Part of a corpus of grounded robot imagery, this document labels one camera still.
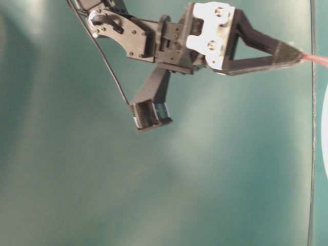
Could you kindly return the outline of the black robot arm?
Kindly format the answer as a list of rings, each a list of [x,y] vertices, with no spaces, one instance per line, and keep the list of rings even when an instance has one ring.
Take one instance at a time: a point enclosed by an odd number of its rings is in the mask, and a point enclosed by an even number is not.
[[[244,12],[227,3],[189,3],[178,22],[132,16],[123,1],[75,1],[93,38],[119,43],[128,58],[192,74],[209,67],[224,75],[290,67],[303,59],[295,47],[255,30]]]

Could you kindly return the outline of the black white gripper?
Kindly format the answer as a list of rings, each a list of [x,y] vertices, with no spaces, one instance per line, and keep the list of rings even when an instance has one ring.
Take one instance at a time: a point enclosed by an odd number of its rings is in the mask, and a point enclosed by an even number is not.
[[[230,34],[233,19],[235,32]],[[239,37],[268,56],[235,59]],[[242,10],[227,3],[189,3],[178,23],[164,15],[156,31],[156,65],[172,72],[192,74],[208,66],[234,76],[290,67],[301,60],[300,50],[257,31]]]

